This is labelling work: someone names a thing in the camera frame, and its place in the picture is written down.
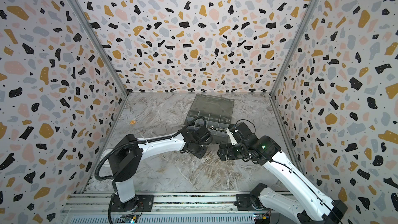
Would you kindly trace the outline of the grey plastic compartment organizer box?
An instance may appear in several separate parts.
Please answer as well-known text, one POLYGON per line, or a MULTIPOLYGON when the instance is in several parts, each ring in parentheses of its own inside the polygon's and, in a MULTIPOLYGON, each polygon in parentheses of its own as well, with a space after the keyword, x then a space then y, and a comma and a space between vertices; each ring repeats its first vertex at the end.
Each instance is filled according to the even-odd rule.
POLYGON ((232 123, 234 100, 207 94, 198 94, 186 115, 184 124, 195 117, 206 119, 206 127, 211 132, 213 144, 228 142, 227 128, 232 123))

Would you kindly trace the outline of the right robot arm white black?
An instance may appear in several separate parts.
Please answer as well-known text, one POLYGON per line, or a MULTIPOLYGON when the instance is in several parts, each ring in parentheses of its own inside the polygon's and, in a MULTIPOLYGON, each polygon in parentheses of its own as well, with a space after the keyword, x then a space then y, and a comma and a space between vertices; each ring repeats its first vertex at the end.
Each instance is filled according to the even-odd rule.
POLYGON ((230 143, 221 144, 218 156, 222 161, 251 161, 272 173, 294 196, 293 199, 259 183, 238 201, 238 207, 257 211, 273 209, 296 224, 340 224, 348 207, 341 200, 332 200, 312 184, 290 161, 281 147, 269 136, 258 138, 241 122, 227 128, 230 143))

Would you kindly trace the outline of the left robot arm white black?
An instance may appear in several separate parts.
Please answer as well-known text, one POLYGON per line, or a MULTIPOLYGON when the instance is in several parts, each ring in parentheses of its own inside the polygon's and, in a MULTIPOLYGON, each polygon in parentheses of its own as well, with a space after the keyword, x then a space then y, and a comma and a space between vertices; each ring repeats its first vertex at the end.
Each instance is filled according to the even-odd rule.
POLYGON ((183 128, 170 135, 150 139, 126 135, 115 148, 106 150, 102 155, 104 164, 111 169, 110 180, 116 195, 111 210, 131 212, 142 207, 134 188, 133 176, 143 160, 173 151, 192 154, 201 159, 212 140, 211 132, 204 126, 198 130, 183 128))

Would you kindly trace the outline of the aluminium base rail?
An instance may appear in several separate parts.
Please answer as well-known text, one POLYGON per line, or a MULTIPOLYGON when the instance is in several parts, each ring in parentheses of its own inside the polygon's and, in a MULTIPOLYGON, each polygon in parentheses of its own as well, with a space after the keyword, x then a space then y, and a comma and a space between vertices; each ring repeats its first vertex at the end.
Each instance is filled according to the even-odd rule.
MULTIPOLYGON (((248 192, 238 191, 184 191, 141 192, 138 199, 144 204, 145 214, 235 214, 258 213, 250 204, 248 192)), ((62 214, 106 214, 110 192, 89 191, 72 194, 62 214)))

